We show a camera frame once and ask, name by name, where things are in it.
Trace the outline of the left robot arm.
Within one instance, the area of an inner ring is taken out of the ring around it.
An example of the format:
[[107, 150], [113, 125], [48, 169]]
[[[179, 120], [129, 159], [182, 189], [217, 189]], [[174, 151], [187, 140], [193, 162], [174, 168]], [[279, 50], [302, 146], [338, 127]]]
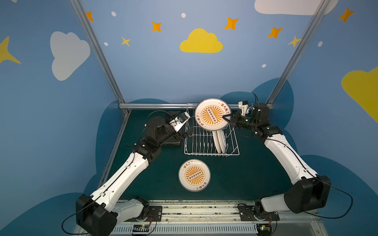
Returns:
[[136, 177], [158, 157], [164, 143], [172, 138], [184, 138], [181, 128], [190, 118], [188, 112], [172, 120], [153, 117], [146, 125], [145, 137], [133, 146], [129, 158], [118, 171], [90, 196], [83, 194], [78, 198], [77, 225], [92, 236], [108, 236], [122, 222], [148, 218], [148, 201], [135, 197], [124, 204], [117, 205], [117, 202]]

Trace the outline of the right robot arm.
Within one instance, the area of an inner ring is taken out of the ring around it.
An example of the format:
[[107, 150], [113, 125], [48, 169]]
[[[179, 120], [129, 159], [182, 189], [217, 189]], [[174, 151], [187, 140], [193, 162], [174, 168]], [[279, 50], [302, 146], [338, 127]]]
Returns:
[[239, 111], [222, 118], [231, 126], [252, 130], [256, 137], [274, 154], [286, 171], [292, 187], [283, 194], [256, 200], [254, 215], [264, 219], [272, 212], [302, 213], [325, 207], [331, 181], [320, 176], [299, 156], [287, 141], [284, 133], [270, 123], [270, 109], [266, 104], [249, 107], [240, 102]]

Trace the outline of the white round plate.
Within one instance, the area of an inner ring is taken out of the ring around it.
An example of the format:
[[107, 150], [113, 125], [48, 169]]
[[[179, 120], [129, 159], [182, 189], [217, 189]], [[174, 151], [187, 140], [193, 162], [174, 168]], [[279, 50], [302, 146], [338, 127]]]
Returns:
[[231, 109], [227, 103], [220, 99], [209, 98], [197, 105], [194, 118], [202, 129], [218, 131], [228, 125], [228, 122], [223, 119], [223, 116], [230, 114]]
[[221, 153], [226, 153], [226, 145], [227, 144], [226, 144], [224, 131], [222, 129], [218, 130], [217, 134], [218, 134], [218, 140], [219, 140], [219, 144], [220, 144]]
[[178, 178], [181, 186], [187, 191], [200, 192], [209, 185], [211, 172], [203, 161], [190, 159], [181, 165]]
[[225, 148], [224, 142], [222, 140], [223, 138], [222, 134], [223, 134], [222, 130], [213, 131], [214, 144], [216, 146], [217, 152], [220, 154], [224, 153], [224, 148]]

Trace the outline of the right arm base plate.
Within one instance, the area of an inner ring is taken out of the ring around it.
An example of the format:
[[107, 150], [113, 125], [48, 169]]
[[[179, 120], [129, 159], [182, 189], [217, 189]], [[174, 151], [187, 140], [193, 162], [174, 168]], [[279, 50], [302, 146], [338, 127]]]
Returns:
[[241, 221], [279, 221], [280, 217], [276, 212], [265, 212], [259, 206], [238, 204], [237, 209]]

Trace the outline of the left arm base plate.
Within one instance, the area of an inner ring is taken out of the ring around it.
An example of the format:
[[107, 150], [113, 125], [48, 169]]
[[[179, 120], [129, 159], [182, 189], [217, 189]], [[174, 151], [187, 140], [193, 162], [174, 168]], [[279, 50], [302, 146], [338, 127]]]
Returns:
[[149, 206], [148, 209], [144, 208], [142, 213], [137, 218], [131, 218], [126, 222], [147, 222], [151, 219], [160, 222], [162, 217], [162, 206]]

